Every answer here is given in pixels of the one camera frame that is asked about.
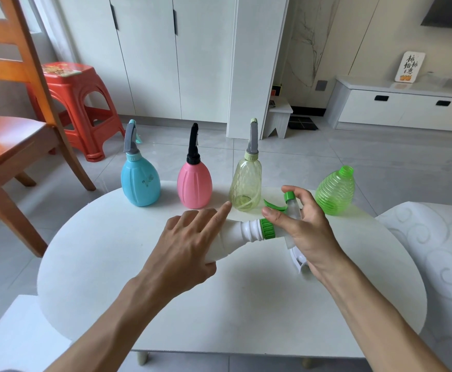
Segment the green ribbed plastic bottle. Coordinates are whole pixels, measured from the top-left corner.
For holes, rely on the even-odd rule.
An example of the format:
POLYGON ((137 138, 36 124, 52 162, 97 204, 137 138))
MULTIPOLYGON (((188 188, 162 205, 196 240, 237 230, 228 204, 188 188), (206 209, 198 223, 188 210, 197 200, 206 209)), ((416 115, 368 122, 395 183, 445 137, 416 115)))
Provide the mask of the green ribbed plastic bottle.
POLYGON ((342 166, 324 178, 316 189, 315 200, 326 215, 340 215, 352 203, 355 191, 353 172, 351 166, 342 166))

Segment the person's left hand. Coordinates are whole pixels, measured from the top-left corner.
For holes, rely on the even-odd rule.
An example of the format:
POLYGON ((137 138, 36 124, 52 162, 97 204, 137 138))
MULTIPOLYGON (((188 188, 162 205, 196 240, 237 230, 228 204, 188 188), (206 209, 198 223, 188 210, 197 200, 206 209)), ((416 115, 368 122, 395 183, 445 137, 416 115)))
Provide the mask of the person's left hand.
POLYGON ((227 201, 218 210, 187 210, 170 218, 138 275, 144 286, 172 299, 213 276, 216 263, 206 263, 205 256, 231 208, 227 201))

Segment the person's right forearm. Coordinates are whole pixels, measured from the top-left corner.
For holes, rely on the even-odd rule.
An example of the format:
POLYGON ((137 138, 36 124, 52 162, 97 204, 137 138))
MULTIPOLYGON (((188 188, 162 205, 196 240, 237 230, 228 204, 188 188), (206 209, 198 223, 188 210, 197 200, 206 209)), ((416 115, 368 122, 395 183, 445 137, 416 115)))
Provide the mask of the person's right forearm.
POLYGON ((373 372, 451 372, 351 260, 320 275, 373 372))

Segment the plain white seat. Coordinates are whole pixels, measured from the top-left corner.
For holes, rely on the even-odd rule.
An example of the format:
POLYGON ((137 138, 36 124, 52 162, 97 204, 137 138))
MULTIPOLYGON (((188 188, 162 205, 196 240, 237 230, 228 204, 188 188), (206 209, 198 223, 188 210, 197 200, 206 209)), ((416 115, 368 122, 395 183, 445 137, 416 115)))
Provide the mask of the plain white seat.
POLYGON ((0 372, 43 372, 71 343, 44 318, 37 296, 21 294, 0 318, 0 372))

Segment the white calligraphy sign card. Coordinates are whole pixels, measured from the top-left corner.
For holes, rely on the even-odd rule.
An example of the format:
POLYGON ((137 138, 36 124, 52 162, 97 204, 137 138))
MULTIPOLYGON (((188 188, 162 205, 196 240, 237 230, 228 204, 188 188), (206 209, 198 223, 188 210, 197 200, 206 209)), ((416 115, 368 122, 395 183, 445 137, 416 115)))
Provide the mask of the white calligraphy sign card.
POLYGON ((406 51, 403 54, 394 81, 401 83, 414 83, 425 57, 426 54, 424 52, 406 51))

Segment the white wardrobe cabinet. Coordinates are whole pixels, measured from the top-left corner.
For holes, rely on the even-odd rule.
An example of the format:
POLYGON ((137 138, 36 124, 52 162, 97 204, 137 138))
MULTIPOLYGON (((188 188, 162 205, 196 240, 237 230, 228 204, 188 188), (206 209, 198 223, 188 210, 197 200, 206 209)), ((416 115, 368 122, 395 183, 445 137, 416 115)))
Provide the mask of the white wardrobe cabinet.
POLYGON ((265 118, 288 0, 56 0, 80 63, 117 114, 228 124, 265 118))

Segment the small white step stool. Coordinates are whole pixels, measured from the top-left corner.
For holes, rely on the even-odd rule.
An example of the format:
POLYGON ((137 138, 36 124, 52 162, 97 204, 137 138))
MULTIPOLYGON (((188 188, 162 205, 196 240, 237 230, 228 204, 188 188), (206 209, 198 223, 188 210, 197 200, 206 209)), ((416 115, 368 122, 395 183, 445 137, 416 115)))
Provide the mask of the small white step stool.
POLYGON ((270 96, 262 139, 276 131, 278 138, 284 139, 293 110, 288 100, 281 96, 270 96))

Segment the white green trigger sprayer head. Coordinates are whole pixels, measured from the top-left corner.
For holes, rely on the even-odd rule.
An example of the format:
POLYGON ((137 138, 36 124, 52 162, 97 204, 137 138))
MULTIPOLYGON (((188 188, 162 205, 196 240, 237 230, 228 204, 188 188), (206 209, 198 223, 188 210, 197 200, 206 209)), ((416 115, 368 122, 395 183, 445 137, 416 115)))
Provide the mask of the white green trigger sprayer head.
MULTIPOLYGON (((265 199, 264 205, 268 208, 284 213, 290 218, 301 220, 302 213, 294 192, 289 191, 284 193, 284 200, 285 206, 274 205, 265 199)), ((260 219, 259 222, 261 233, 264 239, 284 238, 286 247, 290 252, 291 259, 293 261, 293 264, 297 268, 299 276, 304 281, 307 282, 311 281, 313 275, 308 266, 307 259, 302 254, 302 252, 297 248, 294 239, 289 235, 289 233, 284 231, 282 228, 273 225, 270 221, 268 221, 265 218, 260 219)))

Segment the red plastic stool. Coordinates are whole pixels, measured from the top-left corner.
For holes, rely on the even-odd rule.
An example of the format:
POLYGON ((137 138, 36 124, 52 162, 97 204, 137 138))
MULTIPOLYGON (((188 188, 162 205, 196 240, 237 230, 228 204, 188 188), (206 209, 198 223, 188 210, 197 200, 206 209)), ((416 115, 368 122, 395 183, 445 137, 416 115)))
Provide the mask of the red plastic stool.
POLYGON ((99 162, 105 158, 103 145, 106 140, 125 130, 104 82, 92 66, 51 62, 42 65, 43 74, 53 99, 66 110, 58 114, 68 141, 80 150, 88 162, 99 162), (85 105, 86 97, 99 93, 108 109, 85 105))

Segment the person's right hand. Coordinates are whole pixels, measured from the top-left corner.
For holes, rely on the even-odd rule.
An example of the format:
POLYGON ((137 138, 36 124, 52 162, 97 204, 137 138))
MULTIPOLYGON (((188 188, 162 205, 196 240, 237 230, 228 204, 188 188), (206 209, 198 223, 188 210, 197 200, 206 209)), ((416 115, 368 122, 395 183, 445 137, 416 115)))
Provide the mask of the person's right hand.
POLYGON ((347 256, 334 237, 332 228, 312 194, 301 187, 283 185, 282 192, 294 192, 303 205, 302 219, 297 220, 297 236, 293 237, 297 248, 306 257, 308 266, 323 284, 347 256))

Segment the person's left forearm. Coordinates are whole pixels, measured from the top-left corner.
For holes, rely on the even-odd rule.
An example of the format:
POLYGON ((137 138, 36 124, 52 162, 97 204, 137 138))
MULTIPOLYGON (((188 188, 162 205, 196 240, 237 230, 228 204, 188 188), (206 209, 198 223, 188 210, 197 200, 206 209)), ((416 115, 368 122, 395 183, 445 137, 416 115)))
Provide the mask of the person's left forearm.
POLYGON ((99 319, 44 372, 117 372, 137 339, 170 301, 202 283, 139 274, 99 319))

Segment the clear yellow spray bottle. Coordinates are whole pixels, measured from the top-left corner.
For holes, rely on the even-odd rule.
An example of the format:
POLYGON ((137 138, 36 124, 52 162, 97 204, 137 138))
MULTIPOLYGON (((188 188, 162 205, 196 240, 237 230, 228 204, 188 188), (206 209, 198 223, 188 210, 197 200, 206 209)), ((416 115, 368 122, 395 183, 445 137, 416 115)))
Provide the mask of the clear yellow spray bottle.
POLYGON ((232 206, 241 211, 253 210, 261 197, 261 163, 258 150, 258 121, 250 122, 250 137, 244 158, 237 164, 229 189, 232 206))

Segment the white plastic bottle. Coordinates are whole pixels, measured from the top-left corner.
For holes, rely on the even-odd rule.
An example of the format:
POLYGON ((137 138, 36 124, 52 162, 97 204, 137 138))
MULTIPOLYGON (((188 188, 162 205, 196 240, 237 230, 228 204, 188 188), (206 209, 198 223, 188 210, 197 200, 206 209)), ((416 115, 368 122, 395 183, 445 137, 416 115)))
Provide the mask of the white plastic bottle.
POLYGON ((217 262, 247 243, 259 242, 266 240, 260 220, 252 220, 247 222, 226 220, 222 230, 212 241, 208 252, 205 255, 204 262, 206 264, 217 262))

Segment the blue spray bottle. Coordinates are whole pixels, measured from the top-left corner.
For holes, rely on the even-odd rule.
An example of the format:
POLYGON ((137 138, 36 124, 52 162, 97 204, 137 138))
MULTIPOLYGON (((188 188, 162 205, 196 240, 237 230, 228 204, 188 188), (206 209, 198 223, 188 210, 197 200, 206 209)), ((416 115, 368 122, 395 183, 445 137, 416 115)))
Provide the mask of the blue spray bottle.
POLYGON ((123 152, 126 162, 121 171, 122 190, 129 202, 138 207, 154 204, 161 195, 161 180, 156 168, 145 159, 137 144, 136 121, 131 119, 126 127, 123 152))

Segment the white patterned sofa cushion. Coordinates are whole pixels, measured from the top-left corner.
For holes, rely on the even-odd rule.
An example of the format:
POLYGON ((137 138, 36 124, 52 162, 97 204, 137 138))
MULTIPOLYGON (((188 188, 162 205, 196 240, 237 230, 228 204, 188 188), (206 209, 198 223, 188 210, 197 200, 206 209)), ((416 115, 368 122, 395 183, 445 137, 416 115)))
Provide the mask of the white patterned sofa cushion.
POLYGON ((427 292, 420 336, 452 371, 452 206, 405 202, 376 219, 414 260, 427 292))

